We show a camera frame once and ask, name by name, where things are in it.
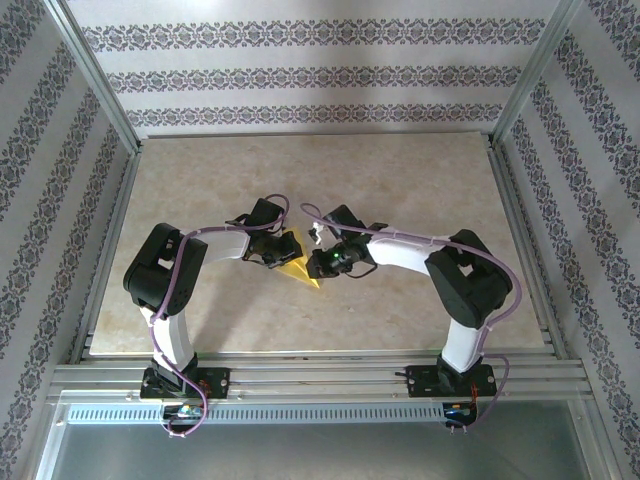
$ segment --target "marble tabletop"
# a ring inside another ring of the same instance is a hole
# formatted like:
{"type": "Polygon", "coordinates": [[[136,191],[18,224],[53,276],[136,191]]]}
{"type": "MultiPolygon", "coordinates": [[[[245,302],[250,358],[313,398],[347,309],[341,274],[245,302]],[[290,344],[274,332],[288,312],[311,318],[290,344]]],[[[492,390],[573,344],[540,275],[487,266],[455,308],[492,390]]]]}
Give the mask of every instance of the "marble tabletop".
{"type": "MultiPolygon", "coordinates": [[[[523,279],[477,133],[153,139],[145,142],[91,353],[151,352],[122,277],[155,224],[221,225],[275,192],[290,198],[288,224],[302,232],[311,221],[301,202],[325,213],[344,203],[366,224],[417,233],[471,229],[523,279]]],[[[377,350],[439,348],[449,317],[430,279],[415,272],[382,267],[316,289],[229,260],[202,269],[187,322],[198,352],[377,350]]],[[[542,345],[525,285],[521,307],[496,326],[488,346],[542,345]]]]}

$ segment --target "purple cable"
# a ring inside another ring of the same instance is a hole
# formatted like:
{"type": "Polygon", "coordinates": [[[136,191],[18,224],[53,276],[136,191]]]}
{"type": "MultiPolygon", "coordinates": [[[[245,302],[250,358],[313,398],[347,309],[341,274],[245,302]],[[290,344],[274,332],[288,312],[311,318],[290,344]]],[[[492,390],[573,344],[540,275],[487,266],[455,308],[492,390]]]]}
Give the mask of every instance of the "purple cable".
{"type": "Polygon", "coordinates": [[[182,241],[180,242],[180,246],[178,247],[178,253],[176,254],[176,260],[175,260],[175,262],[173,264],[173,270],[172,270],[172,273],[171,273],[171,280],[169,282],[169,287],[167,288],[167,292],[164,295],[164,299],[162,300],[162,304],[160,304],[160,308],[158,308],[158,311],[156,313],[154,313],[151,316],[151,318],[149,319],[149,324],[150,324],[150,326],[149,326],[149,335],[151,336],[151,343],[153,344],[154,351],[160,353],[160,356],[162,357],[162,360],[164,360],[166,362],[166,364],[171,368],[173,373],[175,373],[183,382],[186,382],[196,392],[198,392],[198,394],[200,395],[200,398],[202,398],[202,415],[200,416],[198,422],[195,425],[193,425],[191,428],[189,428],[188,430],[186,430],[184,432],[181,432],[181,433],[175,433],[175,431],[171,429],[171,421],[169,421],[169,423],[167,425],[168,428],[165,427],[165,430],[167,430],[171,436],[177,436],[177,437],[184,438],[187,435],[195,432],[200,427],[200,425],[202,425],[202,423],[206,420],[207,414],[209,413],[209,404],[208,404],[206,393],[204,392],[204,390],[202,388],[200,388],[199,385],[197,385],[195,382],[193,382],[192,380],[190,380],[186,376],[184,376],[182,374],[182,372],[180,372],[180,370],[173,364],[173,362],[171,362],[167,358],[167,356],[164,354],[164,352],[160,348],[160,345],[158,345],[158,340],[156,339],[155,331],[153,329],[153,327],[154,327],[154,325],[156,323],[156,320],[158,320],[159,318],[161,318],[165,314],[165,311],[167,310],[167,306],[169,305],[169,299],[171,298],[171,295],[173,294],[173,291],[176,288],[176,282],[178,281],[178,273],[180,272],[180,264],[182,263],[182,255],[184,254],[184,249],[185,249],[186,243],[190,238],[196,237],[196,236],[198,236],[198,235],[200,235],[202,233],[233,232],[233,231],[248,232],[248,231],[253,231],[253,230],[266,230],[268,228],[271,228],[271,227],[277,225],[278,223],[280,223],[282,225],[284,223],[285,218],[289,214],[289,199],[286,196],[281,195],[279,193],[273,193],[271,195],[268,195],[267,197],[265,197],[265,200],[269,200],[270,198],[280,198],[285,203],[284,212],[282,212],[282,215],[280,215],[275,221],[273,221],[271,223],[267,223],[265,225],[258,225],[258,226],[255,226],[255,227],[245,227],[243,225],[239,225],[239,226],[225,225],[224,227],[205,227],[205,228],[201,228],[201,229],[198,229],[198,230],[194,230],[193,232],[187,233],[182,238],[182,241]]]}
{"type": "MultiPolygon", "coordinates": [[[[426,235],[416,235],[413,233],[406,233],[406,232],[400,232],[400,231],[396,231],[394,233],[390,233],[390,232],[379,232],[376,230],[369,230],[368,228],[358,228],[358,227],[351,227],[348,225],[340,225],[338,223],[334,223],[334,222],[330,222],[328,220],[325,220],[324,218],[322,218],[322,213],[320,212],[320,209],[318,207],[316,207],[315,205],[311,204],[311,203],[301,203],[300,204],[300,209],[304,212],[305,215],[307,215],[308,217],[311,217],[314,221],[321,223],[323,225],[327,225],[329,227],[334,227],[334,228],[338,228],[341,230],[349,230],[352,232],[359,232],[359,233],[368,233],[371,235],[377,235],[379,237],[386,237],[386,238],[399,238],[402,240],[411,240],[411,241],[417,241],[419,243],[428,243],[429,245],[441,245],[441,246],[447,246],[447,247],[454,247],[457,248],[459,250],[464,250],[466,252],[469,253],[473,253],[474,255],[478,255],[479,257],[482,257],[486,260],[489,260],[490,262],[492,262],[493,264],[497,265],[498,267],[500,267],[509,277],[509,280],[511,280],[511,283],[513,284],[513,287],[515,288],[515,298],[513,300],[513,303],[511,304],[511,306],[509,308],[507,308],[504,312],[502,312],[499,315],[496,315],[495,318],[492,318],[491,320],[488,320],[486,325],[485,325],[485,329],[482,331],[482,333],[480,334],[480,340],[478,340],[478,351],[482,354],[482,350],[484,348],[484,342],[487,339],[487,336],[489,335],[489,331],[491,331],[493,325],[495,325],[496,323],[498,323],[501,320],[504,320],[505,318],[507,318],[509,315],[511,315],[520,305],[520,302],[522,301],[522,285],[520,284],[520,281],[518,280],[518,277],[516,277],[515,272],[503,261],[497,259],[496,257],[494,257],[493,255],[488,254],[487,252],[484,252],[482,250],[478,250],[477,248],[473,248],[473,247],[469,247],[468,245],[463,245],[461,243],[456,243],[456,242],[450,242],[448,240],[442,240],[439,238],[433,238],[433,237],[429,237],[426,235]],[[309,211],[309,209],[313,209],[316,213],[312,213],[309,211]]],[[[502,359],[502,361],[504,361],[505,364],[505,371],[504,371],[504,376],[502,377],[502,381],[500,382],[500,386],[498,387],[498,390],[496,391],[496,394],[494,395],[494,397],[491,399],[491,402],[489,403],[489,406],[487,407],[487,409],[483,412],[483,414],[473,423],[473,425],[476,425],[478,423],[479,420],[484,419],[487,414],[493,409],[493,407],[495,406],[495,404],[498,401],[498,398],[500,397],[500,395],[502,394],[502,390],[504,389],[505,384],[507,383],[507,378],[509,377],[509,360],[507,359],[507,357],[505,357],[504,355],[499,355],[499,354],[488,354],[488,355],[484,355],[486,358],[500,358],[502,359]]]]}

